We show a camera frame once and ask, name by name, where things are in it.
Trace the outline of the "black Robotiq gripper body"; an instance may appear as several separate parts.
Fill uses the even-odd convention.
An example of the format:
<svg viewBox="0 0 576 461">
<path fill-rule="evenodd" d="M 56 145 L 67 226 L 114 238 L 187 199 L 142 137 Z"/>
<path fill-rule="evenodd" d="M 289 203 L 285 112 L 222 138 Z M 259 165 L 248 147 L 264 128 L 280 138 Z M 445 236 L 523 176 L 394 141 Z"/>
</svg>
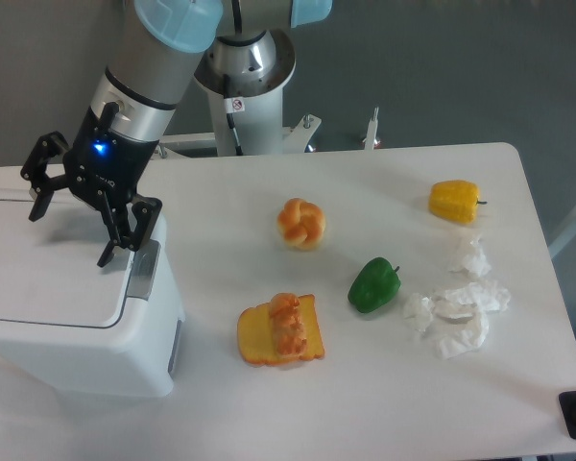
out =
<svg viewBox="0 0 576 461">
<path fill-rule="evenodd" d="M 119 114 L 117 105 L 105 105 L 99 116 L 91 109 L 86 113 L 73 146 L 62 158 L 64 187 L 96 210 L 101 208 L 101 195 L 115 210 L 136 202 L 160 210 L 161 200 L 137 193 L 157 143 L 133 140 L 113 129 Z"/>
</svg>

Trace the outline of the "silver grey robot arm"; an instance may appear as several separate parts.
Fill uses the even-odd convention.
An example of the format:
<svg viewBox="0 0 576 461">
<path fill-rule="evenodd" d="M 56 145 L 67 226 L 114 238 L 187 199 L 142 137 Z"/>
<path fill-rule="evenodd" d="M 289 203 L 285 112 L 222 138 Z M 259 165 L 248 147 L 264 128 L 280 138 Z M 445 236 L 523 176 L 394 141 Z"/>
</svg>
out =
<svg viewBox="0 0 576 461">
<path fill-rule="evenodd" d="M 134 1 L 124 34 L 73 142 L 41 136 L 21 175 L 42 218 L 68 189 L 108 230 L 100 256 L 144 246 L 161 202 L 138 182 L 190 84 L 207 95 L 219 156 L 279 154 L 283 89 L 296 56 L 288 31 L 325 20 L 328 1 Z"/>
</svg>

